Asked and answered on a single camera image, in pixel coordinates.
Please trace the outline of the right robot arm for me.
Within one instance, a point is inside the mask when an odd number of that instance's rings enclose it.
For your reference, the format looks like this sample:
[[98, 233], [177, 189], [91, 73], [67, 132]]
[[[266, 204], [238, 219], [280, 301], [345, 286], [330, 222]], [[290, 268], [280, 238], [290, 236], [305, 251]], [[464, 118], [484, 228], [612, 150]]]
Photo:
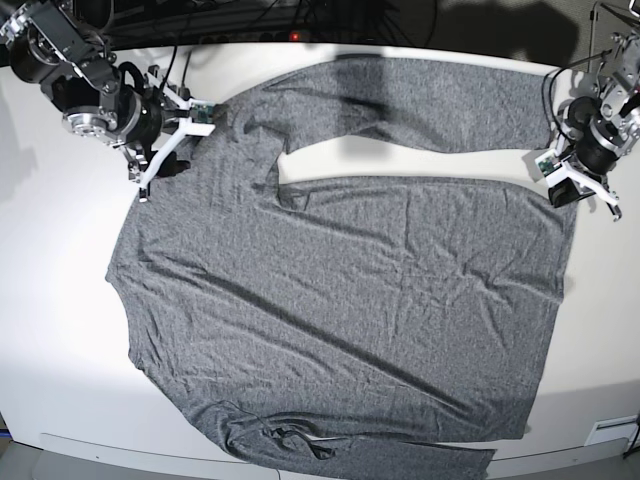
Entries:
[[168, 72], [156, 65], [141, 71], [118, 62], [106, 36], [61, 1], [2, 2], [1, 42], [13, 73], [39, 85], [69, 133], [123, 154], [142, 202], [155, 178], [188, 169], [176, 148], [215, 129], [214, 103], [170, 84]]

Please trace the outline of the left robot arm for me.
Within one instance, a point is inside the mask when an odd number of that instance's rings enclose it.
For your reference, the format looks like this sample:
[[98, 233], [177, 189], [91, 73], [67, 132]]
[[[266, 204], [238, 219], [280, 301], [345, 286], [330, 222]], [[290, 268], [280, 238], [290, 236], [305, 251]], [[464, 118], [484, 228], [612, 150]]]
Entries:
[[551, 147], [535, 159], [547, 185], [552, 207], [561, 208], [596, 197], [613, 219], [622, 218], [619, 196], [608, 174], [620, 158], [639, 143], [639, 31], [614, 36], [615, 47], [586, 58], [600, 67], [615, 62], [607, 76], [596, 74], [591, 92], [572, 99], [559, 110], [554, 106], [554, 85], [562, 69], [547, 74], [542, 83], [542, 104], [550, 118]]

